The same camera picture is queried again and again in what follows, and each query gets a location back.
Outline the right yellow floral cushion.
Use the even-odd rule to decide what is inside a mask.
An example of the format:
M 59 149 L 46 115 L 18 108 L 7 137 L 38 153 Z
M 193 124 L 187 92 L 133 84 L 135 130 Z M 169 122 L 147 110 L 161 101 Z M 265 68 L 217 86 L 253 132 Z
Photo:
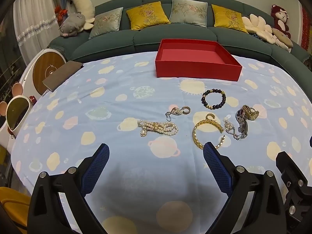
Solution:
M 214 13 L 214 27 L 229 28 L 248 33 L 239 12 L 212 4 Z

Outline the yellow chair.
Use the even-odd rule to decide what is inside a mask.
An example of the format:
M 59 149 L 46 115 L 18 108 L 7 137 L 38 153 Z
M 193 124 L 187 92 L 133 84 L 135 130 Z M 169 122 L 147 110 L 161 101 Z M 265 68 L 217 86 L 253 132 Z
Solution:
M 1 187 L 1 206 L 21 233 L 27 233 L 31 197 L 17 190 Z

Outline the silver chain pendant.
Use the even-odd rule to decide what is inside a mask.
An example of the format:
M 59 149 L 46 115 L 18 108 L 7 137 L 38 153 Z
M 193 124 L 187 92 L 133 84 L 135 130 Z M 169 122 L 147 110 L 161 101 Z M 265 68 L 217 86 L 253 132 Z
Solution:
M 236 139 L 237 141 L 240 139 L 240 135 L 238 135 L 236 132 L 235 132 L 235 127 L 234 125 L 227 120 L 227 118 L 224 118 L 223 119 L 223 122 L 224 122 L 224 130 L 233 136 L 234 139 Z

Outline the grey floral cushion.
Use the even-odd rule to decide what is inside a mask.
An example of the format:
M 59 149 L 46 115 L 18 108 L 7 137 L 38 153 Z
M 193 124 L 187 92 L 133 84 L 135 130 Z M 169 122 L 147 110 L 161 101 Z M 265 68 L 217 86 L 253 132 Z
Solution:
M 172 0 L 170 22 L 207 27 L 207 2 Z
M 123 7 L 104 12 L 95 17 L 94 26 L 89 34 L 89 39 L 102 34 L 117 32 L 120 29 Z

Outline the gold wristwatch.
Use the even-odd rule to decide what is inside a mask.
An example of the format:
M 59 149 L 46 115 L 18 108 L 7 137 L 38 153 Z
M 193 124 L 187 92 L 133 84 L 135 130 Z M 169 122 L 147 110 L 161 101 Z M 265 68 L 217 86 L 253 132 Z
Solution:
M 249 107 L 248 105 L 243 105 L 242 109 L 244 110 L 246 118 L 250 121 L 256 120 L 259 116 L 259 111 L 255 110 L 252 107 Z

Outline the gold hoop earring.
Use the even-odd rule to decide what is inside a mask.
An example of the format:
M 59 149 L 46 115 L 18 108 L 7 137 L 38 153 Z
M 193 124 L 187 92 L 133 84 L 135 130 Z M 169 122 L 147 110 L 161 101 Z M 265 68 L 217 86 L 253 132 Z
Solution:
M 188 107 L 188 106 L 183 106 L 183 107 L 180 109 L 180 111 L 181 111 L 182 114 L 188 115 L 188 114 L 190 114 L 191 109 L 190 109 L 190 107 Z
M 174 107 L 174 108 L 172 108 L 172 110 L 170 110 L 170 111 L 168 111 L 168 112 L 165 113 L 166 120 L 167 120 L 167 121 L 171 121 L 171 120 L 172 120 L 171 115 L 179 116 L 179 115 L 181 115 L 182 113 L 183 113 L 183 112 L 181 111 L 180 108 Z

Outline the red wall hanging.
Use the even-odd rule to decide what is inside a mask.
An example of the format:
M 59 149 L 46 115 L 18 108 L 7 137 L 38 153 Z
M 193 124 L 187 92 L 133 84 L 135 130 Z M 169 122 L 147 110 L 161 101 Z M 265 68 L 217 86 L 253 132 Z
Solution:
M 311 52 L 309 46 L 311 41 L 311 19 L 308 12 L 302 7 L 302 35 L 301 47 L 308 52 Z

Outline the green sectional sofa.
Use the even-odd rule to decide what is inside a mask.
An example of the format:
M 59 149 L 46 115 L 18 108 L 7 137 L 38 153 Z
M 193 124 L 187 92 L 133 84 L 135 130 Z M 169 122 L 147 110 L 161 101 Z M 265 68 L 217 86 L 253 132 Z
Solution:
M 230 54 L 268 62 L 284 69 L 296 79 L 311 77 L 311 71 L 304 64 L 310 56 L 298 44 L 294 44 L 291 52 L 275 44 L 265 43 L 256 37 L 228 28 L 214 27 L 212 5 L 219 5 L 241 13 L 243 16 L 254 14 L 261 16 L 269 25 L 274 24 L 274 19 L 269 14 L 236 0 L 196 0 L 206 2 L 207 27 L 185 23 L 171 23 L 155 25 L 143 30 L 132 31 L 131 23 L 126 11 L 149 2 L 161 2 L 166 16 L 171 13 L 172 0 L 111 0 L 95 7 L 96 15 L 123 8 L 120 29 L 115 33 L 106 33 L 94 40 L 89 38 L 89 33 L 83 31 L 74 37 L 56 37 L 48 47 L 60 51 L 67 60 L 89 62 L 122 54 L 156 51 L 162 39 L 199 39 L 217 41 Z

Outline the left yellow floral cushion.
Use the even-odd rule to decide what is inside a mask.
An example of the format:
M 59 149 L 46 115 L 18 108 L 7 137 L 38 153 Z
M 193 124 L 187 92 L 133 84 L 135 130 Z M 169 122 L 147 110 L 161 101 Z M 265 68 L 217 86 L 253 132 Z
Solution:
M 140 31 L 155 25 L 170 24 L 160 1 L 134 7 L 127 10 L 126 14 L 133 31 Z

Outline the grey pig plush toy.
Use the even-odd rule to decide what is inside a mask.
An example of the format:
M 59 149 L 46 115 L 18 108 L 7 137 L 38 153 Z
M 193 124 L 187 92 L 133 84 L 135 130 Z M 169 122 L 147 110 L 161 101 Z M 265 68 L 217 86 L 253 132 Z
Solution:
M 85 16 L 81 13 L 70 14 L 59 28 L 61 37 L 72 37 L 83 31 L 86 23 Z

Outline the white flower shaped cushion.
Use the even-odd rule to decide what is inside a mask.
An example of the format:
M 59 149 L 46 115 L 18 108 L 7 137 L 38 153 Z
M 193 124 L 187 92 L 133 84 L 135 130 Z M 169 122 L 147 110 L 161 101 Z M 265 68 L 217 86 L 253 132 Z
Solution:
M 272 28 L 266 23 L 263 17 L 250 14 L 249 17 L 243 16 L 242 21 L 248 33 L 255 34 L 267 43 L 276 43 L 276 40 L 273 37 Z

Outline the white cow plush pillow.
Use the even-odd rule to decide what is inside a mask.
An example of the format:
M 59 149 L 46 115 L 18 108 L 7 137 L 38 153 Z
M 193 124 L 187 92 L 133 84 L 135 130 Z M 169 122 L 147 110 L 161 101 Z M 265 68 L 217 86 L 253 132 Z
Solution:
M 77 12 L 80 12 L 85 17 L 85 24 L 83 28 L 90 30 L 94 27 L 95 21 L 95 7 L 91 0 L 69 0 L 76 8 Z

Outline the silver wristwatch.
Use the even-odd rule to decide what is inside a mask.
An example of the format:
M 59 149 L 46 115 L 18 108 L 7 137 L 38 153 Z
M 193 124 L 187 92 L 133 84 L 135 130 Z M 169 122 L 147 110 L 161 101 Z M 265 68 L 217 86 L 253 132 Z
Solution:
M 247 116 L 245 114 L 245 111 L 241 108 L 239 109 L 236 114 L 235 118 L 238 122 L 238 132 L 239 132 L 239 139 L 245 139 L 247 137 L 247 131 L 248 131 L 248 126 L 247 126 Z

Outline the white sheer curtain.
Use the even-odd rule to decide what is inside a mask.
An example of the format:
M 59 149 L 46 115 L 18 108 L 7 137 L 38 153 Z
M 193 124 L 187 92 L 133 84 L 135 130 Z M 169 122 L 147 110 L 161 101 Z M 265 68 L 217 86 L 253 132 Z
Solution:
M 59 36 L 53 0 L 15 0 L 13 22 L 17 44 L 26 65 Z

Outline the yellow floral cushion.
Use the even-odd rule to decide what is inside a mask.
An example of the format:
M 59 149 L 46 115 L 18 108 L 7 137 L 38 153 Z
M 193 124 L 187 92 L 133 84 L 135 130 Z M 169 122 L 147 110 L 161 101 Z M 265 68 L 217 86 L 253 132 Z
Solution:
M 214 27 L 229 28 L 248 33 L 239 12 L 212 4 L 214 13 Z
M 134 7 L 127 10 L 126 14 L 133 31 L 140 31 L 155 25 L 170 24 L 160 1 Z

